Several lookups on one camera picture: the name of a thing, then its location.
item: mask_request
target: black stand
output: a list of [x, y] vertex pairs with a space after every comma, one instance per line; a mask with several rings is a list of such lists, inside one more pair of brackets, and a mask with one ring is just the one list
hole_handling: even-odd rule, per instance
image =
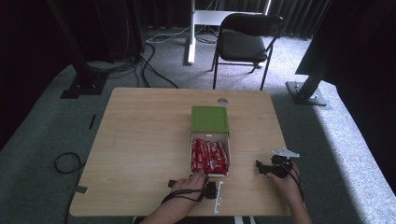
[[293, 82], [288, 81], [286, 82], [286, 86], [288, 87], [289, 93], [293, 98], [293, 102], [296, 105], [327, 105], [328, 103], [323, 98], [319, 89], [316, 89], [314, 93], [309, 96], [308, 98], [302, 97], [300, 91], [302, 86], [304, 85], [303, 82]]
[[93, 72], [87, 65], [81, 49], [77, 43], [76, 38], [70, 28], [68, 20], [62, 12], [59, 2], [57, 0], [47, 0], [52, 13], [54, 14], [57, 22], [60, 25], [64, 35], [66, 45], [65, 48], [67, 56], [73, 67], [77, 72], [77, 76], [70, 86], [68, 91], [64, 91], [62, 99], [77, 99], [81, 94], [87, 95], [100, 95], [102, 94], [103, 87], [106, 84], [108, 73], [98, 74]]

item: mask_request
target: small white object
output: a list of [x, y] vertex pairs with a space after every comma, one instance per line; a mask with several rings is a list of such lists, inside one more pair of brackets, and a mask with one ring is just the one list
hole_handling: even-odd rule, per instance
[[277, 156], [283, 156], [283, 157], [293, 157], [293, 158], [300, 158], [300, 154], [296, 152], [292, 152], [286, 148], [282, 148], [280, 150], [273, 150], [273, 154]]
[[219, 206], [220, 206], [220, 201], [221, 201], [221, 185], [223, 184], [222, 181], [219, 181], [219, 189], [218, 189], [218, 197], [216, 199], [216, 206], [215, 206], [215, 214], [219, 213]]

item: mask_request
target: black curtain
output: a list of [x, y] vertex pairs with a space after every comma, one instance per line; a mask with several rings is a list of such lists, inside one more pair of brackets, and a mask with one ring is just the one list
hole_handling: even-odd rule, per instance
[[296, 72], [317, 76], [328, 66], [324, 80], [336, 86], [394, 192], [395, 21], [395, 1], [333, 0]]

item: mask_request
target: chair seat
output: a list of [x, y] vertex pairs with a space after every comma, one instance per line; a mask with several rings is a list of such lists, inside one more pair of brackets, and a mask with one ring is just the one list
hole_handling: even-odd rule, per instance
[[267, 59], [261, 36], [244, 35], [234, 31], [222, 33], [219, 55], [226, 61], [261, 63]]

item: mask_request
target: cardboard box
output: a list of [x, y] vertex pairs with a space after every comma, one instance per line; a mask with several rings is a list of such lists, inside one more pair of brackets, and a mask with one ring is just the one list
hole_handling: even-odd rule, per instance
[[[230, 129], [228, 126], [227, 108], [223, 106], [193, 106], [191, 109], [191, 170], [192, 143], [196, 139], [221, 142], [227, 155], [227, 169], [230, 169]], [[224, 177], [224, 174], [209, 174], [210, 177]]]

